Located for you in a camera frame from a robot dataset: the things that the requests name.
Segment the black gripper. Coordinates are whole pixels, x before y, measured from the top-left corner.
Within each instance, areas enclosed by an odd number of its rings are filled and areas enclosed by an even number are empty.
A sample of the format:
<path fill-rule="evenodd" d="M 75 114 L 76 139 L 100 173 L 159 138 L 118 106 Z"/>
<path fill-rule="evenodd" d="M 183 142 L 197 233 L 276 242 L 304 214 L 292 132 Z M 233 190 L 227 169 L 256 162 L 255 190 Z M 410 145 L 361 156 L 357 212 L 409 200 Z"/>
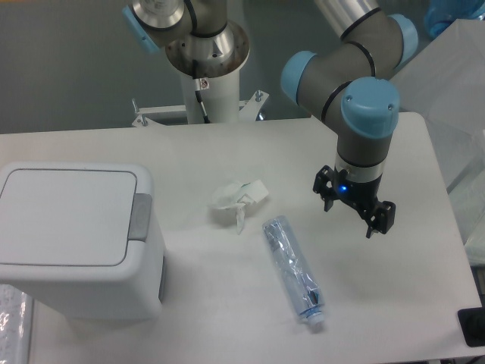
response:
<path fill-rule="evenodd" d="M 354 209 L 368 224 L 366 237 L 387 234 L 394 225 L 396 204 L 377 198 L 383 174 L 383 163 L 370 167 L 337 162 L 334 168 L 325 165 L 316 175 L 313 192 L 324 202 L 329 211 L 335 201 Z"/>

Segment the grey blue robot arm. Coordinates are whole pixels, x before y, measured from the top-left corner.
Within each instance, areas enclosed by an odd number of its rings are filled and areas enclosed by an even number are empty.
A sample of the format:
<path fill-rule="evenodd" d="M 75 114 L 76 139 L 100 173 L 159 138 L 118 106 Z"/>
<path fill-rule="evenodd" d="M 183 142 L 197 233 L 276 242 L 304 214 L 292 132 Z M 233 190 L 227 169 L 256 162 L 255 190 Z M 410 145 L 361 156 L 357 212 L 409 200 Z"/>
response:
<path fill-rule="evenodd" d="M 319 1 L 318 8 L 341 46 L 328 56 L 294 54 L 280 85 L 337 136 L 334 165 L 314 179 L 325 208 L 338 200 L 358 213 L 369 234 L 385 234 L 396 207 L 380 201 L 377 191 L 400 103 L 387 76 L 415 53 L 417 30 L 375 1 Z M 241 120 L 239 71 L 249 40 L 228 18 L 225 1 L 131 1 L 122 14 L 137 42 L 149 53 L 164 51 L 180 74 L 189 123 Z"/>

